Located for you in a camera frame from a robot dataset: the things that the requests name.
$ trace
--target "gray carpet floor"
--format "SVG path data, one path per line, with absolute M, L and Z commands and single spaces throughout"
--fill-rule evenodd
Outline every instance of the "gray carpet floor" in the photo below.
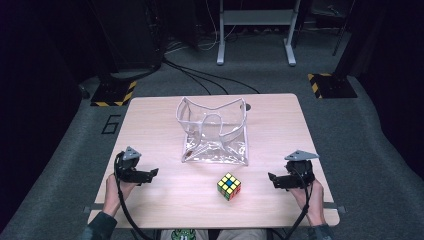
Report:
M 240 36 L 227 43 L 224 66 L 216 65 L 218 45 L 210 50 L 182 48 L 165 54 L 176 64 L 231 78 L 260 93 L 297 95 L 335 202 L 344 206 L 337 239 L 423 239 L 424 182 L 405 164 L 381 132 L 372 101 L 354 77 L 349 81 L 358 98 L 317 99 L 308 73 L 334 71 L 348 35 L 336 56 L 337 37 L 304 31 L 295 51 L 297 65 L 288 66 L 283 36 Z M 201 47 L 206 49 L 207 41 Z M 125 72 L 120 76 L 132 75 Z M 238 83 L 214 79 L 229 94 L 254 94 Z M 213 94 L 225 94 L 202 81 Z M 93 94 L 96 78 L 82 85 Z M 163 65 L 137 82 L 133 97 L 206 95 L 198 83 Z M 95 199 L 127 106 L 91 107 L 82 100 L 78 113 L 42 175 L 28 193 L 0 239 L 76 239 L 85 227 L 84 211 Z M 115 134 L 102 134 L 110 115 L 118 122 Z M 303 239 L 299 228 L 293 239 Z M 116 229 L 113 239 L 133 239 Z

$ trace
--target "rubik's cube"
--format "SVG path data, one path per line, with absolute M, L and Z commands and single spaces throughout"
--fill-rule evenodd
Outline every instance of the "rubik's cube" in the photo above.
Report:
M 231 173 L 227 173 L 218 182 L 218 191 L 230 201 L 237 193 L 240 192 L 241 182 L 235 178 Z

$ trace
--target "transparent plastic container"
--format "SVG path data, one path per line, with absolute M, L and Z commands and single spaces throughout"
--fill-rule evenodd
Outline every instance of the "transparent plastic container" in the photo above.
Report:
M 177 120 L 186 133 L 182 162 L 248 165 L 244 99 L 209 108 L 184 97 Z

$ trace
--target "yellow and black hazard tape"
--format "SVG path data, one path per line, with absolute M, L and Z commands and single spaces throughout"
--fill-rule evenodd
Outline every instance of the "yellow and black hazard tape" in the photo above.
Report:
M 308 79 L 309 79 L 309 82 L 311 83 L 312 91 L 314 92 L 315 97 L 316 98 L 323 98 L 322 95 L 321 95 L 321 92 L 319 90 L 318 84 L 314 79 L 315 76 L 317 76 L 317 75 L 319 75 L 319 76 L 331 76 L 331 74 L 329 74 L 329 73 L 308 74 Z
M 136 84 L 137 82 L 135 81 L 130 83 L 128 87 L 128 91 L 125 94 L 125 96 L 122 98 L 122 101 L 114 101 L 114 102 L 95 101 L 95 102 L 91 102 L 91 106 L 97 106 L 97 107 L 125 106 L 130 101 Z

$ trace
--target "hand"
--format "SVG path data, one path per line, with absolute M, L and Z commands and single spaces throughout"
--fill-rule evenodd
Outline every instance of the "hand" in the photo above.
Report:
M 121 181 L 120 187 L 124 200 L 127 200 L 133 188 L 137 186 L 137 183 L 127 183 Z M 118 195 L 118 186 L 116 185 L 115 175 L 111 174 L 106 179 L 106 196 L 105 203 L 103 205 L 103 212 L 115 217 L 116 212 L 121 207 Z
M 312 182 L 311 185 L 312 185 L 312 194 L 310 195 L 309 209 L 308 209 L 308 214 L 306 215 L 306 217 L 308 218 L 309 224 L 311 226 L 318 226 L 318 225 L 322 225 L 326 223 L 324 218 L 324 207 L 323 207 L 324 188 L 322 184 L 316 179 Z M 294 189 L 289 189 L 289 191 L 293 194 L 300 209 L 303 209 L 303 207 L 306 204 L 305 189 L 294 188 Z M 308 192 L 309 193 L 311 192 L 311 186 L 308 186 Z

